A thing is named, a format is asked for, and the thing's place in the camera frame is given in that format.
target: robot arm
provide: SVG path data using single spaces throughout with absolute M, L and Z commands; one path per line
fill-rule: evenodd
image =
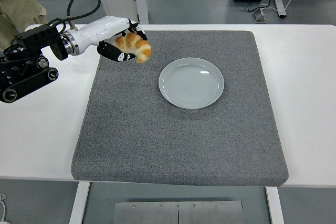
M 16 44 L 0 56 L 0 101 L 12 103 L 58 78 L 56 68 L 49 67 L 41 49 L 50 46 L 59 60 L 68 55 L 80 55 L 90 46 L 97 46 L 100 55 L 114 61 L 135 58 L 115 46 L 105 42 L 106 39 L 128 30 L 137 33 L 144 40 L 147 37 L 140 25 L 127 18 L 104 17 L 80 30 L 69 29 L 59 34 L 56 26 L 41 25 L 18 34 Z
M 65 41 L 68 54 L 76 56 L 85 52 L 90 45 L 99 46 L 102 41 L 110 39 L 116 34 L 124 33 L 126 30 L 136 33 L 144 40 L 147 40 L 145 33 L 140 29 L 140 25 L 137 22 L 127 18 L 111 16 L 96 20 L 83 26 L 80 30 L 67 30 L 61 34 L 61 37 Z

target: gray felt mat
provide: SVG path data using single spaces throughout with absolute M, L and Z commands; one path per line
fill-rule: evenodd
M 151 58 L 101 58 L 72 161 L 79 180 L 280 186 L 288 178 L 254 36 L 247 31 L 147 31 Z M 202 58 L 223 74 L 200 110 L 163 98 L 160 72 Z

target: plate rim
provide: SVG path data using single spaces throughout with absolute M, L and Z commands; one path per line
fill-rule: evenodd
M 201 60 L 201 61 L 207 62 L 207 64 L 210 64 L 212 67 L 214 67 L 214 68 L 216 69 L 216 71 L 220 74 L 221 80 L 223 81 L 223 86 L 222 86 L 221 91 L 220 91 L 220 93 L 219 93 L 219 95 L 218 95 L 218 97 L 217 97 L 216 99 L 214 99 L 214 100 L 213 100 L 211 103 L 209 103 L 208 105 L 198 106 L 198 107 L 196 107 L 196 108 L 186 108 L 186 107 L 184 107 L 184 106 L 180 106 L 180 105 L 177 105 L 177 104 L 173 103 L 173 102 L 171 101 L 171 99 L 169 99 L 169 97 L 165 94 L 165 91 L 162 90 L 162 89 L 163 89 L 163 85 L 160 84 L 160 83 L 162 83 L 161 76 L 162 76 L 162 73 L 163 73 L 164 71 L 167 70 L 167 68 L 169 67 L 169 65 L 173 64 L 173 63 L 176 62 L 176 61 L 180 61 L 180 60 Z M 177 60 L 174 60 L 174 61 L 170 62 L 169 64 L 167 64 L 167 65 L 162 69 L 162 71 L 160 72 L 160 75 L 159 75 L 158 85 L 159 85 L 159 89 L 160 89 L 160 92 L 161 92 L 162 96 L 163 96 L 169 103 L 171 103 L 172 105 L 174 105 L 174 106 L 176 106 L 176 107 L 178 107 L 178 108 L 181 108 L 181 109 L 186 109 L 186 110 L 197 110 L 197 109 L 202 109 L 202 108 L 205 108 L 205 107 L 210 106 L 211 104 L 213 104 L 214 102 L 216 102 L 216 101 L 221 97 L 221 95 L 223 94 L 223 91 L 224 91 L 225 81 L 224 81 L 224 77 L 223 77 L 222 72 L 221 72 L 221 71 L 220 71 L 220 70 L 219 70 L 213 63 L 211 63 L 211 62 L 209 62 L 209 61 L 207 61 L 207 60 L 204 60 L 204 59 L 202 59 L 202 58 L 197 58 L 197 57 L 185 57 L 185 58 L 180 58 L 180 59 L 177 59 Z

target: metal plate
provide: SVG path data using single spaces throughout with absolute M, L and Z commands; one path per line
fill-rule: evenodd
M 117 202 L 114 224 L 177 224 L 176 202 Z
M 180 202 L 179 224 L 244 224 L 241 201 Z
M 117 202 L 114 224 L 244 224 L 241 201 Z

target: white desk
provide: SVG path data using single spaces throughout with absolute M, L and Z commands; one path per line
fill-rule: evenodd
M 336 187 L 336 27 L 143 25 L 145 30 L 248 30 L 255 35 L 289 171 L 284 186 Z M 0 178 L 73 180 L 71 161 L 99 55 L 63 62 L 43 49 L 59 78 L 0 103 Z

